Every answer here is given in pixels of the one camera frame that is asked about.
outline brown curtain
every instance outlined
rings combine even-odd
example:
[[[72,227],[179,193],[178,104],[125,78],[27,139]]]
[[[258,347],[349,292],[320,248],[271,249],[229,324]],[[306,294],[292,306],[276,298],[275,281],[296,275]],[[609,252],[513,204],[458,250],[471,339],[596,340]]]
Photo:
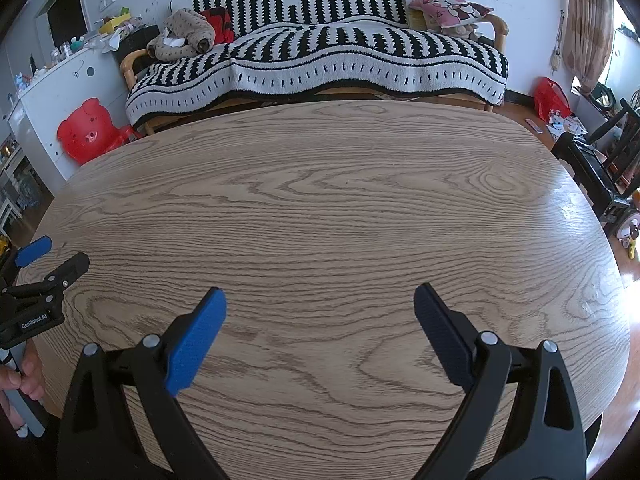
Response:
[[[613,0],[569,0],[563,57],[582,94],[595,88],[612,46]]]

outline white cabinet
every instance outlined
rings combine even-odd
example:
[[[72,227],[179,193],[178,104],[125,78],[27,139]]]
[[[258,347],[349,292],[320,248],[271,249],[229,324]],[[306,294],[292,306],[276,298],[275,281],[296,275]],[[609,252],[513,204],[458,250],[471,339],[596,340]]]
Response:
[[[55,196],[78,169],[62,149],[58,126],[92,97],[100,99],[116,127],[127,124],[128,89],[111,52],[86,48],[31,85],[9,116],[14,136],[38,176]]]

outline black chair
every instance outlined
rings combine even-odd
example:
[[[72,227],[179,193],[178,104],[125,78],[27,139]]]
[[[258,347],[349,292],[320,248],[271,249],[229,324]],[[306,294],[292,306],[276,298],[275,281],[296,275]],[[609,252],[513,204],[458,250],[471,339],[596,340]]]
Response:
[[[566,161],[574,170],[574,180],[582,184],[593,202],[593,212],[600,222],[604,222],[608,232],[632,204],[630,197],[640,187],[640,171],[631,179],[631,183],[622,192],[616,183],[640,153],[640,115],[624,100],[620,101],[622,110],[594,131],[586,140],[565,132],[554,145],[551,153]],[[592,146],[602,138],[626,115],[626,125],[620,142],[601,162]],[[615,163],[615,173],[609,168]]]

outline oval tabletop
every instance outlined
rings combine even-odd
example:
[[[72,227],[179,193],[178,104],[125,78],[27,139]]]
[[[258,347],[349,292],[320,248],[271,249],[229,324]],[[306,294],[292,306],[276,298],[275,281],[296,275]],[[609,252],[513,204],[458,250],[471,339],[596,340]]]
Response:
[[[585,428],[626,367],[600,225],[551,153],[497,114],[346,101],[180,126],[83,166],[44,234],[54,249],[22,280],[91,258],[65,323],[38,338],[59,408],[84,343],[133,346],[226,291],[178,400],[233,479],[412,478],[463,399],[414,317],[423,282],[508,344],[554,339]]]

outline finger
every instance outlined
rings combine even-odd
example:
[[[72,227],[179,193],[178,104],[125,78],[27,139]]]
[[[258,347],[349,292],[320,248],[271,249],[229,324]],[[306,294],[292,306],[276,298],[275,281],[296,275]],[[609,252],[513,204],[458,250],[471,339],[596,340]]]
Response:
[[[20,390],[25,395],[31,395],[39,386],[44,386],[44,378],[41,368],[37,368],[33,375],[22,377]]]
[[[27,341],[27,346],[24,349],[24,356],[22,357],[22,363],[20,364],[20,370],[25,375],[33,374],[38,368],[42,368],[42,362],[38,355],[38,349],[36,348],[33,339]]]
[[[0,392],[0,406],[2,406],[2,410],[14,430],[18,430],[18,428],[21,428],[24,425],[22,417],[15,411],[13,406],[9,405],[9,399],[6,398],[6,395],[3,392]]]
[[[8,418],[9,422],[14,427],[14,430],[19,430],[24,426],[24,420],[22,420],[22,417],[18,414],[18,412],[15,411],[13,405],[9,407]]]
[[[41,384],[29,396],[31,397],[31,400],[40,400],[42,397],[44,397],[44,386]]]
[[[0,365],[0,390],[17,390],[22,378],[18,372]]]

